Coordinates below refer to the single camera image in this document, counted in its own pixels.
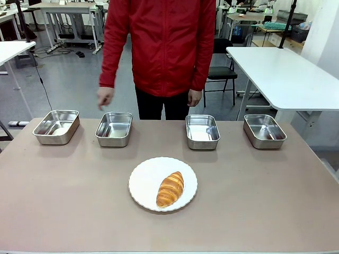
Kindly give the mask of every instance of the white desk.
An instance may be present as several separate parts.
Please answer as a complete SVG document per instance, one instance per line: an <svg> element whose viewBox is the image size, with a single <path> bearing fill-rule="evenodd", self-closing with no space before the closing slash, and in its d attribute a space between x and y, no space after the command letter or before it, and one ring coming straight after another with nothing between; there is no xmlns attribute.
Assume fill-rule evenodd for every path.
<svg viewBox="0 0 339 254"><path fill-rule="evenodd" d="M299 112L307 121L304 138L321 111L339 111L339 80L291 50L234 47L227 51L249 78L238 120L244 117L252 83L278 110L278 122L291 122Z"/></svg>
<svg viewBox="0 0 339 254"><path fill-rule="evenodd" d="M40 8L43 12L43 21L45 25L45 29L47 32L47 36L51 45L51 51L56 49L59 44L53 43L53 40L56 42L70 42L70 43L94 43L95 50L93 54L95 55L101 49L101 42L103 41L103 22L100 16L100 12L96 7L95 3L67 3L66 5L59 5L59 3L39 3L30 6L32 8ZM60 24L63 23L63 19L61 14L69 14L72 31L74 38L66 39L60 38L61 32L64 30L64 27ZM80 32L84 32L84 22L82 19L82 14L90 15L90 22L92 27L92 39L82 39ZM45 20L45 16L48 19L48 23L50 24L52 37L47 28L47 22Z"/></svg>
<svg viewBox="0 0 339 254"><path fill-rule="evenodd" d="M30 43L27 43L25 41L1 41L0 42L0 66L5 65L8 75L11 77L13 81L14 89L20 93L24 101L25 107L30 116L29 120L33 118L32 112L30 108L28 107L27 101L21 91L21 88L15 78L12 67L8 61L16 57L17 55L21 54L23 51L28 50L34 45L35 45L34 41Z"/></svg>
<svg viewBox="0 0 339 254"><path fill-rule="evenodd" d="M0 17L0 24L6 22L8 20L12 20L13 26L14 26L14 30L15 30L15 33L16 33L16 38L18 40L21 40L20 33L19 33L19 30L17 29L17 25L16 25L15 18L14 18L14 16L18 13L17 9L15 9L15 10L7 9L7 10L4 10L4 11L2 11L0 13L3 13L3 12L5 12L6 15ZM0 39L2 41L4 41L4 37L2 35L1 29L0 29Z"/></svg>
<svg viewBox="0 0 339 254"><path fill-rule="evenodd" d="M229 26L229 35L228 39L231 40L233 30L236 26L236 22L240 21L252 21L252 22L263 22L265 20L265 16L273 16L273 14L264 14L264 13L253 13L248 12L244 16L239 16L240 13L233 13L233 14L227 14L226 16L226 26ZM237 26L251 26L252 24L237 24Z"/></svg>

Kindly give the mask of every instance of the person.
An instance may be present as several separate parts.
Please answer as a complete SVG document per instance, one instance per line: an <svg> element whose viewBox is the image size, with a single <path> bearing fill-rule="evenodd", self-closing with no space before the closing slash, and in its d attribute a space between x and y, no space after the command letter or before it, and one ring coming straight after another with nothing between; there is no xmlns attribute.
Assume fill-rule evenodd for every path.
<svg viewBox="0 0 339 254"><path fill-rule="evenodd" d="M201 99L213 53L215 0L111 0L99 109L111 103L128 33L140 119L183 120Z"/></svg>

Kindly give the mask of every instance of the teal object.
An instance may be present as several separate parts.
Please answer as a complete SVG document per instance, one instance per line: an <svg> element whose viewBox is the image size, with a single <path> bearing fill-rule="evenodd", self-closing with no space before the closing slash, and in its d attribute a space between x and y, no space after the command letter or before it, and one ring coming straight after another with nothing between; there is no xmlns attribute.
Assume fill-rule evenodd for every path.
<svg viewBox="0 0 339 254"><path fill-rule="evenodd" d="M273 23L273 22L265 22L263 25L263 28L265 29L271 29L271 30L285 30L286 24L284 23Z"/></svg>

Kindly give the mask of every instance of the hand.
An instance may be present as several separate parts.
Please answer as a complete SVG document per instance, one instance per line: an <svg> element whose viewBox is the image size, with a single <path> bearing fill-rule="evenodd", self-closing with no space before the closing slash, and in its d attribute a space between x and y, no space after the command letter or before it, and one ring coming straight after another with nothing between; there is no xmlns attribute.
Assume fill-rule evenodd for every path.
<svg viewBox="0 0 339 254"><path fill-rule="evenodd" d="M97 105L99 110L102 110L102 106L108 106L114 95L114 88L111 87L99 87L97 91Z"/></svg>
<svg viewBox="0 0 339 254"><path fill-rule="evenodd" d="M202 96L201 91L194 91L190 89L189 91L189 102L187 104L188 107L195 107L200 102Z"/></svg>

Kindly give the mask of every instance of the desk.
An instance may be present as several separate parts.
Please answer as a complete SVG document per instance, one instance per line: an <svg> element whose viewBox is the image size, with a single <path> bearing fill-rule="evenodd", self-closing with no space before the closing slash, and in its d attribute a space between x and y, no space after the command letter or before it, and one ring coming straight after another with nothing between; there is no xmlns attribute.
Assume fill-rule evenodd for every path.
<svg viewBox="0 0 339 254"><path fill-rule="evenodd" d="M244 16L239 16L239 13L233 13L233 14L227 14L226 16L226 24L229 26L229 35L228 39L231 40L233 29L235 27L236 21L252 21L252 22L263 22L265 19L265 16L272 16L273 14L262 14L262 13L252 13L248 12ZM251 26L252 24L237 24L238 26Z"/></svg>
<svg viewBox="0 0 339 254"><path fill-rule="evenodd" d="M20 32L17 29L17 25L16 25L16 21L15 21L15 17L14 17L18 13L18 10L17 9L15 9L15 10L7 9L7 10L2 11L0 13L3 13L3 12L5 12L6 15L0 17L0 24L6 22L8 20L12 20L14 30L15 30L15 33L16 33L16 38L18 40L21 40ZM1 39L1 41L4 41L4 37L2 35L1 29L0 29L0 39Z"/></svg>
<svg viewBox="0 0 339 254"><path fill-rule="evenodd" d="M30 119L33 118L33 114L30 108L28 107L27 101L21 91L21 88L15 78L12 67L8 61L16 57L17 55L21 54L23 51L32 48L34 45L35 45L34 41L29 42L29 43L25 41L1 41L0 42L0 66L5 65L8 75L11 77L13 81L14 89L20 93L23 99L23 102L30 116Z"/></svg>
<svg viewBox="0 0 339 254"><path fill-rule="evenodd" d="M307 120L304 138L321 111L339 111L339 80L291 50L251 47L227 51L249 78L238 120L244 117L252 83L278 110L278 122L291 122L295 112L300 112Z"/></svg>
<svg viewBox="0 0 339 254"><path fill-rule="evenodd" d="M266 29L266 28L263 28L261 26L258 26L258 29L265 32L265 37L264 37L263 41L253 41L253 44L256 45L257 47L275 47L274 44L269 42L270 34L271 33L281 33L281 32L283 32L282 30Z"/></svg>
<svg viewBox="0 0 339 254"><path fill-rule="evenodd" d="M217 150L192 151L184 121L133 121L125 148L100 148L99 119L81 119L69 144L43 146L32 135L39 121L0 154L0 250L339 250L339 185L289 124L281 150L253 148L242 122L217 122ZM192 202L167 214L127 188L135 166L159 156L198 179Z"/></svg>
<svg viewBox="0 0 339 254"><path fill-rule="evenodd" d="M102 47L101 42L103 42L104 24L101 18L100 11L98 7L96 7L95 3L67 3L66 5L59 5L59 3L39 3L34 4L30 7L40 8L43 14L45 14L47 17L52 37L47 28L45 15L43 16L44 17L43 21L47 32L48 40L51 45L51 49L49 50L49 52L56 49L60 45L58 43L64 42L94 43L95 44L95 50L93 51L94 55L101 49ZM68 14L70 18L72 33L74 35L73 39L60 38L61 32L65 31L65 27L62 24L60 24L61 22L63 23L61 14L65 15ZM81 36L81 33L85 32L82 14L90 15L93 39L82 38Z"/></svg>

